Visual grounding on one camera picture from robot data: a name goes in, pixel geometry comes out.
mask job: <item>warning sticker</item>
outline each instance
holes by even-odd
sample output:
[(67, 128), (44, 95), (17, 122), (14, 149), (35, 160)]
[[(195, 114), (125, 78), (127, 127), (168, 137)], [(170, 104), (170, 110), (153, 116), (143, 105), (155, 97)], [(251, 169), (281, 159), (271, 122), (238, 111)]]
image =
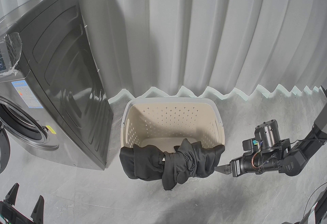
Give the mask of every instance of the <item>warning sticker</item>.
[(51, 127), (51, 126), (49, 126), (49, 125), (46, 125), (46, 128), (52, 133), (52, 134), (57, 134), (56, 132), (55, 132), (55, 130)]
[(36, 99), (34, 93), (31, 91), (29, 86), (27, 85), (25, 80), (11, 82), (12, 85), (15, 87), (16, 91), (22, 98), (22, 100), (26, 103), (29, 108), (37, 108), (42, 109), (42, 105)]

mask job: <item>laundry basket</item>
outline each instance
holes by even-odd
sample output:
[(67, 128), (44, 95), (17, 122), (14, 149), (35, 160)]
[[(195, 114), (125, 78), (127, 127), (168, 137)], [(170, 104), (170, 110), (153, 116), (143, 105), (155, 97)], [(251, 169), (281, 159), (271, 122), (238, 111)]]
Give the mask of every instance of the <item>laundry basket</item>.
[(144, 98), (130, 101), (121, 126), (121, 146), (132, 148), (155, 145), (161, 151), (175, 152), (187, 138), (201, 141), (203, 148), (225, 144), (218, 109), (205, 98)]

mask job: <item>washing machine door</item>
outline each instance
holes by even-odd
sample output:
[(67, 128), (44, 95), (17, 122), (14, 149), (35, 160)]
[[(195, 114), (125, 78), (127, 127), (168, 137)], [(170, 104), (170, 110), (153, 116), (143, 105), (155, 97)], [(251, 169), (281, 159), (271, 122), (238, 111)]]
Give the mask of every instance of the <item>washing machine door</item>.
[(7, 167), (10, 156), (10, 144), (5, 129), (0, 124), (0, 174)]
[(42, 127), (23, 109), (0, 96), (0, 124), (21, 141), (42, 150), (59, 148), (58, 141), (51, 141), (47, 129)]

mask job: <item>cable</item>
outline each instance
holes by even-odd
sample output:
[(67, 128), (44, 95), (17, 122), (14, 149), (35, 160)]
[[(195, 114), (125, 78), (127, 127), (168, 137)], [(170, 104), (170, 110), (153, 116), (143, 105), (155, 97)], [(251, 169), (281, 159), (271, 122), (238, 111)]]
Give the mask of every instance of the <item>cable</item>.
[(296, 143), (297, 141), (314, 141), (314, 140), (319, 140), (319, 141), (326, 141), (327, 139), (303, 139), (303, 140), (296, 140), (296, 141), (293, 141), (291, 142), (290, 144), (294, 144)]
[(307, 202), (307, 204), (305, 205), (305, 210), (306, 210), (306, 208), (307, 208), (307, 206), (308, 206), (308, 203), (309, 203), (309, 201), (310, 201), (310, 199), (311, 199), (311, 197), (312, 197), (312, 195), (322, 186), (322, 185), (325, 185), (325, 184), (327, 184), (327, 182), (325, 182), (324, 184), (321, 184), (312, 194), (311, 194), (311, 196), (310, 196), (310, 198), (308, 199), (308, 202)]
[(251, 159), (251, 165), (253, 168), (255, 169), (258, 169), (259, 167), (257, 167), (255, 164), (254, 164), (254, 158), (257, 156), (257, 154), (261, 151), (261, 144), (262, 144), (262, 141), (261, 142), (258, 142), (258, 151), (253, 155), (252, 159)]
[(261, 168), (264, 164), (266, 164), (270, 159), (274, 158), (277, 153), (272, 154), (265, 162), (261, 163), (258, 168)]
[(326, 142), (327, 139), (318, 139), (318, 137), (317, 137), (317, 135), (316, 135), (316, 133), (315, 133), (314, 127), (315, 127), (315, 125), (312, 126), (312, 130), (311, 130), (313, 136), (315, 137), (314, 139), (302, 139), (302, 140), (296, 140), (296, 141), (294, 141), (294, 142), (291, 142), (290, 144), (294, 144), (294, 143), (296, 143), (297, 141), (314, 141), (314, 140), (318, 140), (318, 141), (320, 142), (321, 145), (325, 145), (325, 143), (321, 143), (321, 141)]

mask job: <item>robotic arm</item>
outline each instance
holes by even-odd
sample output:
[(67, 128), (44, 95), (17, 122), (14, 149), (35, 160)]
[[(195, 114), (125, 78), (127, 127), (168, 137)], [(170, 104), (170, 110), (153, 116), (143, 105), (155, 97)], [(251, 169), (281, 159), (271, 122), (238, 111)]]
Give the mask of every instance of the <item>robotic arm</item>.
[(280, 139), (276, 120), (264, 122), (255, 128), (254, 138), (243, 141), (243, 156), (231, 160), (227, 165), (215, 167), (215, 171), (233, 174), (233, 177), (273, 170), (296, 176), (326, 141), (327, 105), (305, 139), (298, 140), (292, 148), (289, 139)]

